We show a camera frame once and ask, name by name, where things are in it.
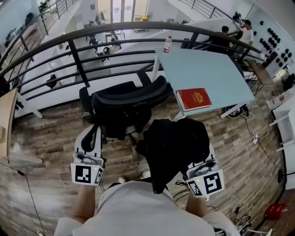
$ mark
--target red box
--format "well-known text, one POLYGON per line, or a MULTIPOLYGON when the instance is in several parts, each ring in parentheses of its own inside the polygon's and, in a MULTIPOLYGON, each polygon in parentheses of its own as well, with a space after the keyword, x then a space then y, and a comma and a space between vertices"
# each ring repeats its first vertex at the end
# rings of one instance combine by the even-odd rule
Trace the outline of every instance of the red box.
POLYGON ((269 219, 279 219, 281 218, 285 208, 285 204, 271 204, 265 211, 264 216, 269 219))

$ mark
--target metal railing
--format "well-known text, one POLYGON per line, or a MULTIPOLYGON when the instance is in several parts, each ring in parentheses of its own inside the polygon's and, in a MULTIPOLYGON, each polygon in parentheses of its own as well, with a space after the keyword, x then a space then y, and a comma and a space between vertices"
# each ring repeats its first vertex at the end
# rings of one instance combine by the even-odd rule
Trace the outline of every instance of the metal railing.
MULTIPOLYGON (((197 49, 197 50, 205 50, 207 46, 211 46, 211 47, 218 47, 218 48, 223 48, 228 50, 229 52, 232 53, 237 53, 238 55, 240 55, 239 59, 238 59, 238 63, 240 63, 242 66, 245 66, 242 61, 244 60, 245 56, 249 56, 252 58, 256 58, 259 59, 255 56, 249 55, 248 53, 250 51, 254 51, 256 53, 261 53, 260 50, 249 46, 248 44, 245 44, 241 41, 238 41, 232 37, 226 36, 226 35, 222 35, 220 33, 216 33, 210 30, 206 30, 206 29, 202 29, 202 28, 197 28, 197 27, 193 27, 193 26, 189 26, 189 25, 181 25, 181 24, 172 24, 172 23, 163 23, 163 22, 126 22, 126 23, 115 23, 115 24, 106 24, 106 25, 99 25, 99 26, 94 26, 94 27, 90 27, 90 28, 85 28, 85 29, 81 29, 81 30, 77 30, 77 31, 73 31, 71 33, 65 34, 65 35, 61 35, 59 37, 56 37, 50 41, 47 41, 43 44, 41 44, 40 46, 33 48, 31 50, 29 50, 28 52, 26 52, 25 54, 21 55, 19 58, 17 58, 16 60, 12 61, 6 68, 4 68, 1 73, 0 73, 0 79, 3 79, 3 77, 6 78, 6 80, 8 81, 8 83, 11 83, 11 88, 13 87, 12 84, 14 84, 14 82, 16 80, 18 80, 19 77, 23 77, 26 73, 28 73, 29 71, 32 71, 36 68, 38 68, 39 66, 45 65, 47 63, 50 63, 51 61, 54 61, 58 58, 62 58, 62 57, 68 57, 69 55, 72 55, 74 58, 74 62, 60 66, 58 68, 54 68, 52 70, 43 72, 33 78, 30 78, 24 82, 19 82, 16 83, 14 87, 20 89, 22 88, 24 85, 31 83, 32 81, 37 80, 38 78, 41 78, 43 76, 46 75, 50 75, 53 74, 56 71, 68 68, 68 67, 72 67, 72 66, 76 66, 77 70, 74 73, 71 74, 67 74, 65 76, 62 77, 57 77, 53 80, 50 81, 46 81, 45 83, 41 83, 37 86, 31 87, 25 91, 21 91, 21 95, 25 95, 28 94, 36 89, 39 88, 43 88, 44 86, 49 85, 52 82, 57 82, 57 81, 61 81, 70 77, 76 77, 76 76, 81 76, 81 80, 80 81, 74 81, 68 84, 64 84, 60 87, 56 87, 56 88, 48 88, 45 91, 41 91, 37 94, 34 94, 32 96, 28 96, 26 99, 27 100, 31 100, 33 98, 39 97, 41 95, 59 90, 59 89, 63 89, 69 86, 73 86, 76 84, 80 84, 80 83, 84 83, 86 87, 89 87, 90 81, 95 81, 95 80, 99 80, 99 79, 103 79, 103 78, 109 78, 109 77, 114 77, 114 76, 120 76, 120 75, 127 75, 127 74, 132 74, 132 73, 136 73, 136 71, 132 70, 132 71, 122 71, 122 72, 118 72, 118 73, 109 73, 107 75, 99 75, 97 74, 97 76, 91 77, 89 78, 87 76, 88 73, 94 72, 94 71, 101 71, 101 70, 105 70, 105 69, 111 69, 111 68, 115 68, 115 67, 124 67, 127 65, 146 65, 146 64, 152 64, 154 62, 154 59, 152 60, 138 60, 138 61, 128 61, 126 62, 125 60, 125 56, 129 56, 129 55, 144 55, 144 54, 148 54, 148 53, 154 53, 154 50, 141 50, 141 51, 131 51, 131 52, 123 52, 123 53, 115 53, 115 54, 105 54, 105 55, 101 55, 98 57, 91 57, 91 58, 87 58, 87 59, 81 59, 78 55, 78 53, 83 52, 85 50, 89 50, 89 49, 93 49, 93 48, 97 48, 97 47, 107 47, 113 44, 113 42, 104 42, 104 43, 100 43, 100 44, 96 44, 96 45, 91 45, 91 46, 86 46, 86 47, 81 47, 81 48, 76 48, 75 43, 74 43, 74 39, 78 39, 81 37, 86 37, 89 35, 93 35, 93 34, 99 34, 99 33, 104 33, 104 32, 110 32, 110 31, 114 31, 114 30, 131 30, 131 29, 161 29, 161 30, 177 30, 177 31, 183 31, 183 32, 190 32, 192 33, 192 36, 190 38, 190 40, 188 39, 183 39, 183 40, 179 40, 179 39, 174 39, 173 43, 180 43, 182 44, 182 47, 184 48, 188 48, 188 49, 197 49), (218 45, 212 45, 211 43, 209 43, 208 41, 196 41, 199 35, 207 35, 210 37, 216 37, 216 38, 220 38, 223 40, 228 40, 230 42, 232 42, 235 45, 239 45, 239 46, 243 46, 245 47, 245 52, 241 53, 239 51, 236 51, 235 49, 232 48, 225 48, 222 46, 218 46, 218 45), (14 68, 16 68, 17 66, 19 66, 20 64, 22 64, 24 61, 30 60, 30 58, 36 56, 37 54, 52 48, 54 46, 60 45, 62 43, 67 42, 69 44, 69 48, 70 51, 59 54, 57 56, 48 58, 42 62, 39 62, 38 64, 18 73, 17 75, 8 78, 7 75, 9 75, 11 70, 14 70, 14 68), (102 65, 102 66, 98 66, 95 68, 91 68, 91 69, 84 69, 83 64, 91 62, 91 61, 98 61, 98 60, 102 60, 105 58, 121 58, 122 59, 122 63, 117 63, 117 64, 112 64, 112 65, 102 65)), ((135 43, 135 42, 165 42, 165 38, 143 38, 143 39, 130 39, 130 40, 122 40, 122 41, 118 41, 120 44, 128 44, 128 43, 135 43)))
POLYGON ((230 17, 224 11, 220 10, 218 7, 212 5, 211 3, 205 0, 179 0, 179 1, 190 6, 191 9, 198 11, 207 19, 228 17, 229 19, 233 20, 232 17, 230 17))
MULTIPOLYGON (((4 69, 12 61, 21 57, 29 50, 40 45, 44 36, 54 23, 74 4, 76 0, 56 0, 46 9, 40 12, 8 45, 0 59, 0 67, 4 69)), ((33 58, 23 61, 10 71, 8 79, 13 75, 18 75, 27 69, 33 58)))

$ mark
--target dark hair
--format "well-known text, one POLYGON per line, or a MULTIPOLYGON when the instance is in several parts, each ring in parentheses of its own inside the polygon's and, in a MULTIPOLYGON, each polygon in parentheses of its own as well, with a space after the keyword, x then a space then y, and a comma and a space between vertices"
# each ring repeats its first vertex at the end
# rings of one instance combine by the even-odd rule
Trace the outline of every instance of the dark hair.
POLYGON ((251 26, 251 21, 249 20, 244 20, 245 24, 248 24, 249 26, 251 26))
POLYGON ((230 29, 227 26, 222 26, 222 32, 228 32, 230 29))

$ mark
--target white t-shirt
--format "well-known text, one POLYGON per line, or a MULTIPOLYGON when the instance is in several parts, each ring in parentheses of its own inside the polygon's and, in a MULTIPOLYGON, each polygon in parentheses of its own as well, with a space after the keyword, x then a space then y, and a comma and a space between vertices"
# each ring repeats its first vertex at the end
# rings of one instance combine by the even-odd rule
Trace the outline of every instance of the white t-shirt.
POLYGON ((254 33, 251 29, 247 30, 247 28, 243 28, 242 31, 243 36, 241 37, 240 41, 249 44, 251 41, 254 40, 254 33))
POLYGON ((105 191, 98 214, 85 224, 59 219, 54 236, 214 236, 213 226, 240 235, 220 212, 197 217, 177 207, 166 189, 155 195, 152 184, 130 181, 105 191))

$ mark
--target office chair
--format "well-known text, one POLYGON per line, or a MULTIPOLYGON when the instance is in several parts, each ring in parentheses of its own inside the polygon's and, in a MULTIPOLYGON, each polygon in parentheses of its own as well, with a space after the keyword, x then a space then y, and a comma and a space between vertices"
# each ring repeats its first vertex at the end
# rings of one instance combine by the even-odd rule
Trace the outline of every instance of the office chair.
POLYGON ((172 94, 170 84, 163 76, 151 83, 144 71, 137 71, 142 87, 136 87, 133 81, 114 85, 95 93, 88 94, 86 87, 80 89, 80 101, 86 112, 83 120, 99 125, 102 140, 118 138, 124 140, 129 136, 134 144, 132 133, 141 133, 149 122, 151 109, 172 94))

